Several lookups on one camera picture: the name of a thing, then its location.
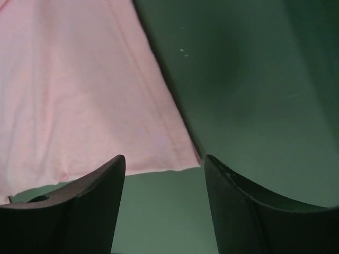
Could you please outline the pink t-shirt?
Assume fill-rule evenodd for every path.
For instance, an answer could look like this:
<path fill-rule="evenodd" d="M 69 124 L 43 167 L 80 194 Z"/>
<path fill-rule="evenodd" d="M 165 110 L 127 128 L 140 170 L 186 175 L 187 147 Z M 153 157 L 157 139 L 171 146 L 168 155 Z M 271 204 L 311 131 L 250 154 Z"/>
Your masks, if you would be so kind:
<path fill-rule="evenodd" d="M 1 1 L 1 203 L 116 155 L 200 164 L 132 1 Z"/>

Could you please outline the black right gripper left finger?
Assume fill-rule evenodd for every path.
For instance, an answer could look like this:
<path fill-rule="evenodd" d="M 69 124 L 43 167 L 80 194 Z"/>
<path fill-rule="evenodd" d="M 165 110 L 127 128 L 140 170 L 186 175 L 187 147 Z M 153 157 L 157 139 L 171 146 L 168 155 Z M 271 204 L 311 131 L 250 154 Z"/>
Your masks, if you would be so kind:
<path fill-rule="evenodd" d="M 52 192 L 1 205 L 1 253 L 110 253 L 125 171 L 118 155 Z"/>

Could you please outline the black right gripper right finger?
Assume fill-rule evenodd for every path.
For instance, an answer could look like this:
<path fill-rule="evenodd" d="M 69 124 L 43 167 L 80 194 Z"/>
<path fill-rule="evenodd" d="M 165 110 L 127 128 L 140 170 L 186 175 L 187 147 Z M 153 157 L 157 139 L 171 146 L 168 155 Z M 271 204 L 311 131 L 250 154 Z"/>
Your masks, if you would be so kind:
<path fill-rule="evenodd" d="M 219 253 L 338 253 L 338 207 L 320 207 L 277 194 L 204 159 Z"/>

